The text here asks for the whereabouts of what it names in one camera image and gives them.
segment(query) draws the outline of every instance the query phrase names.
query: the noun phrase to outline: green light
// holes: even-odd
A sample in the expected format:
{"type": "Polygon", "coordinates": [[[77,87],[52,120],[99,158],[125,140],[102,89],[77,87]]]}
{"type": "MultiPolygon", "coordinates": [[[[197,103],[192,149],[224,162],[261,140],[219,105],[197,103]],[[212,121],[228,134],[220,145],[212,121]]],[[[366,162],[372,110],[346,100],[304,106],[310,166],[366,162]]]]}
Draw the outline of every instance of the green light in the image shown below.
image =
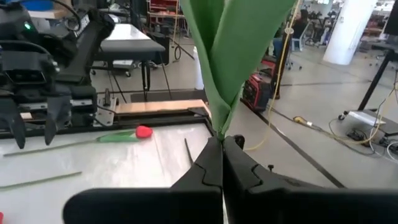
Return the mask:
{"type": "Polygon", "coordinates": [[[26,29],[30,29],[30,28],[32,28],[27,22],[25,22],[25,28],[26,29]]]}

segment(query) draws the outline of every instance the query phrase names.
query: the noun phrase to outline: concrete floor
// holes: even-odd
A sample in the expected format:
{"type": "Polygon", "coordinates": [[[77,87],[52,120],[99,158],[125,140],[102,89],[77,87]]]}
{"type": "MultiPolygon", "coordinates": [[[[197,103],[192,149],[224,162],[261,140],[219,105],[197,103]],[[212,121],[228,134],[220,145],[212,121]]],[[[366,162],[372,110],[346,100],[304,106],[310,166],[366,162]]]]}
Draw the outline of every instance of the concrete floor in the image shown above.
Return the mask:
{"type": "MultiPolygon", "coordinates": [[[[191,40],[181,39],[181,43],[188,52],[193,52],[191,40]]],[[[294,52],[291,55],[294,67],[284,73],[281,99],[276,101],[275,109],[290,118],[303,116],[317,126],[329,130],[328,123],[331,120],[344,110],[356,109],[359,106],[377,70],[377,67],[369,66],[370,63],[376,63],[376,59],[371,55],[377,55],[378,52],[358,53],[354,56],[351,65],[339,66],[322,61],[324,50],[306,47],[303,52],[294,52]],[[299,64],[303,67],[302,70],[298,69],[299,64]]],[[[171,58],[174,58],[174,49],[170,48],[170,51],[171,58]]],[[[179,62],[171,63],[165,69],[171,89],[194,88],[195,62],[184,53],[179,62]]],[[[124,75],[117,76],[123,91],[142,89],[140,72],[139,69],[133,70],[130,78],[124,75]]],[[[388,68],[370,99],[368,108],[379,106],[390,92],[394,77],[395,70],[388,68]]],[[[92,76],[92,79],[98,92],[111,88],[105,72],[98,72],[96,76],[92,76]]],[[[152,71],[151,80],[151,90],[167,89],[161,68],[152,71]]],[[[111,83],[116,90],[115,82],[112,80],[111,83]]],[[[391,98],[389,105],[386,117],[398,122],[398,113],[396,113],[398,104],[395,99],[391,98]]],[[[304,159],[294,149],[296,147],[312,157],[345,187],[398,189],[398,175],[395,174],[398,172],[398,165],[386,156],[359,155],[335,140],[288,121],[275,113],[272,114],[271,123],[277,132],[269,130],[267,141],[257,150],[248,151],[252,158],[265,167],[273,164],[277,173],[325,187],[336,187],[318,171],[319,169],[304,159]]],[[[349,118],[343,122],[332,123],[333,130],[340,135],[357,126],[358,122],[349,118]]],[[[249,148],[264,139],[267,128],[258,116],[240,104],[228,134],[243,134],[246,138],[246,147],[249,148]]],[[[369,149],[362,146],[352,146],[360,151],[369,152],[369,149]]],[[[377,148],[376,151],[383,153],[382,148],[377,148]]]]}

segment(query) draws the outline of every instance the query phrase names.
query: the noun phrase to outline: red generator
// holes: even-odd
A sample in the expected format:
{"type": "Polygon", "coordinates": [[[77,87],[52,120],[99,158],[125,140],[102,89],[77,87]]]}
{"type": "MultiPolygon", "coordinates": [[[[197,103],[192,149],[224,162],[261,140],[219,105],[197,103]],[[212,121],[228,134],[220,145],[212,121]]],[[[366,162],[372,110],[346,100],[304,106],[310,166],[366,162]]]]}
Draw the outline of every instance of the red generator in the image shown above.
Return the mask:
{"type": "Polygon", "coordinates": [[[271,79],[254,73],[244,83],[242,101],[253,111],[265,111],[272,97],[271,79]]]}

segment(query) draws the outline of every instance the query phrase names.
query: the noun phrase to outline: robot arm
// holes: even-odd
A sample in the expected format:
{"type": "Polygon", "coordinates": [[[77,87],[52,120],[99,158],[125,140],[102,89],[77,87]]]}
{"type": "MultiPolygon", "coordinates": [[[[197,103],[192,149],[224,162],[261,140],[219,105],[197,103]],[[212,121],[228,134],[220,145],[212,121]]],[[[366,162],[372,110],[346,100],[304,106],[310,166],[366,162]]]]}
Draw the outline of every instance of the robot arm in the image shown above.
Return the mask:
{"type": "Polygon", "coordinates": [[[79,17],[78,29],[65,23],[41,33],[21,4],[0,5],[0,129],[10,131],[21,149],[32,127],[23,112],[39,122],[38,129],[44,126],[47,145],[57,130],[73,125],[72,112],[96,112],[90,66],[114,22],[90,7],[73,14],[79,17]],[[76,101],[91,103],[74,110],[76,101]]]}

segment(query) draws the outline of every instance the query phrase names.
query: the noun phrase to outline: green cloth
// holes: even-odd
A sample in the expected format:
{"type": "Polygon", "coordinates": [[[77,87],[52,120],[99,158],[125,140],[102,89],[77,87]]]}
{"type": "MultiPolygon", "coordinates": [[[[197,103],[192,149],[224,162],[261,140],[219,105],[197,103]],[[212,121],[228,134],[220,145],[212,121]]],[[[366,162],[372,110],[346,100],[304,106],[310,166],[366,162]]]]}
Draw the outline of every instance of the green cloth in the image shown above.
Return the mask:
{"type": "Polygon", "coordinates": [[[198,49],[213,128],[224,139],[242,84],[295,0],[180,0],[198,49]]]}

